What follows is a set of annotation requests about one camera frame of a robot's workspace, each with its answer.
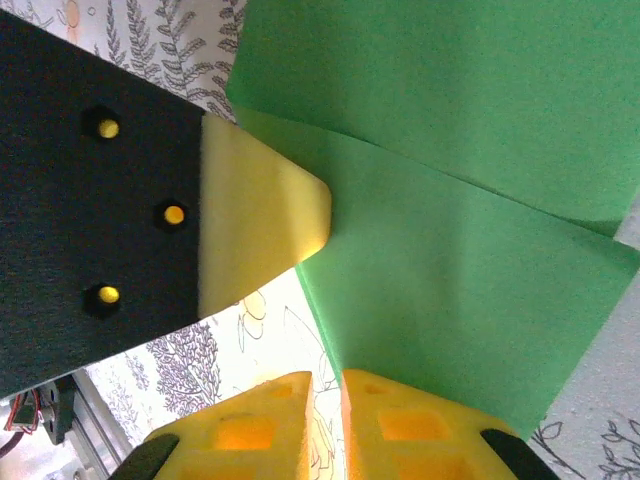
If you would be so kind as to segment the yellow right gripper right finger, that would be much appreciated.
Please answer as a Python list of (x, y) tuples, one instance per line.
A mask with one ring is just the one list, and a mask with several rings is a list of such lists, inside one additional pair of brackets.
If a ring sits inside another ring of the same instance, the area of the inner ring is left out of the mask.
[(358, 369), (342, 372), (350, 479), (554, 479), (502, 420)]

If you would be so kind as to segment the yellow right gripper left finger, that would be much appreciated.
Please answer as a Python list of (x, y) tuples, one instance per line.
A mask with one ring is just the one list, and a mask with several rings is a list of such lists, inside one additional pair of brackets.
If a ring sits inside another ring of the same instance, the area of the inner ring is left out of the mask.
[(289, 373), (154, 430), (113, 479), (309, 479), (312, 375)]

